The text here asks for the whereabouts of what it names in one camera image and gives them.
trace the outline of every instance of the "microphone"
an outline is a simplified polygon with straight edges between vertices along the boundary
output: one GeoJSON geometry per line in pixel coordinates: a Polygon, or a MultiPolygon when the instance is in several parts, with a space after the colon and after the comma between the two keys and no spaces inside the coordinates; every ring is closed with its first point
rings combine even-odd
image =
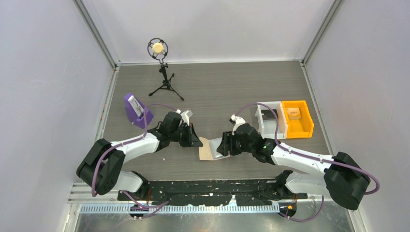
{"type": "Polygon", "coordinates": [[[156,59],[160,62],[160,64],[163,64],[163,60],[168,54],[168,45],[164,40],[154,38],[148,42],[147,51],[153,59],[156,59]]]}

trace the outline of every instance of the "plastic storage bin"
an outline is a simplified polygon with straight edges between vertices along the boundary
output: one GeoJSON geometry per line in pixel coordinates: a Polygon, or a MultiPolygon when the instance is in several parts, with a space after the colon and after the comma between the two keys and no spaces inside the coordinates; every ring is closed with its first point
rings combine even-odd
{"type": "MultiPolygon", "coordinates": [[[[269,101],[269,102],[261,102],[269,106],[272,109],[276,109],[278,112],[279,118],[279,130],[278,130],[278,139],[286,139],[288,133],[288,123],[285,118],[285,111],[282,106],[282,102],[280,101],[269,101]]],[[[255,116],[258,119],[259,129],[258,132],[261,134],[263,138],[275,138],[275,130],[277,126],[276,120],[263,120],[262,119],[262,112],[261,110],[267,110],[266,107],[258,105],[256,109],[255,116]]]]}
{"type": "Polygon", "coordinates": [[[306,101],[282,101],[286,121],[288,123],[288,139],[294,138],[311,138],[313,135],[314,123],[310,116],[306,101]],[[289,119],[286,109],[299,108],[301,118],[289,119]]]}

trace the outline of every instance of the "white bin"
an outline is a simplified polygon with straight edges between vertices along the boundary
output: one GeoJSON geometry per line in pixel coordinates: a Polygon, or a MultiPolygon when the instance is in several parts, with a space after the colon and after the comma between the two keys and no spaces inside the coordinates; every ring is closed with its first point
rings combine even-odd
{"type": "MultiPolygon", "coordinates": [[[[283,110],[282,102],[280,101],[269,101],[261,102],[269,106],[272,109],[276,109],[278,112],[279,118],[279,130],[278,130],[278,139],[286,139],[288,134],[288,123],[286,121],[285,112],[283,110]]],[[[258,105],[256,109],[255,116],[258,119],[259,129],[258,132],[263,138],[275,138],[275,130],[277,126],[276,120],[262,120],[261,110],[267,110],[266,107],[258,105]]]]}

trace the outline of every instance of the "orange bin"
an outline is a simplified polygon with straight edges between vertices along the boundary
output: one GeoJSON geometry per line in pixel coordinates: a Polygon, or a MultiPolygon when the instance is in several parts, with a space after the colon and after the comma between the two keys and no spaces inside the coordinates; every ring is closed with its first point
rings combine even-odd
{"type": "Polygon", "coordinates": [[[288,122],[288,139],[311,138],[313,135],[313,123],[310,116],[306,101],[282,101],[283,110],[285,111],[286,121],[288,122]],[[299,108],[300,119],[289,119],[287,114],[288,108],[299,108]]]}

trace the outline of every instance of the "yellow foam microphone head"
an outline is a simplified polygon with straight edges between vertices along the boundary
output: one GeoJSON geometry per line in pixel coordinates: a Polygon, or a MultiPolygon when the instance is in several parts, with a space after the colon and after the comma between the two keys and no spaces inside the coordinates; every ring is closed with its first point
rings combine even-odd
{"type": "Polygon", "coordinates": [[[159,55],[164,51],[164,46],[161,43],[154,43],[154,45],[152,46],[152,51],[159,55]]]}

